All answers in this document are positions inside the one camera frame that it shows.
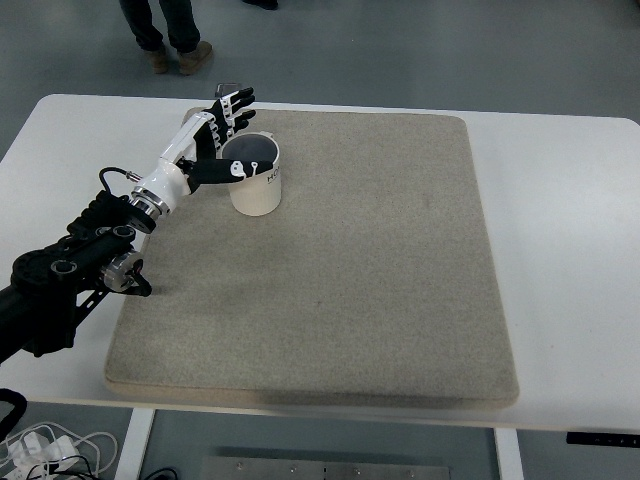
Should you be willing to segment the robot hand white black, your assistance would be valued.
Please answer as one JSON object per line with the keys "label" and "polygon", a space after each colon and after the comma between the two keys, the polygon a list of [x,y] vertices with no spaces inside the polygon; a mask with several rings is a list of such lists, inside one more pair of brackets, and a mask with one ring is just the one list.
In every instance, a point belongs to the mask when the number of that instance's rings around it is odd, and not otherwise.
{"label": "robot hand white black", "polygon": [[202,184],[237,183],[271,170],[272,160],[221,157],[222,147],[256,115],[249,108],[254,101],[254,90],[244,88],[216,99],[208,108],[188,110],[156,169],[137,182],[132,203],[155,216],[167,215],[181,197]]}

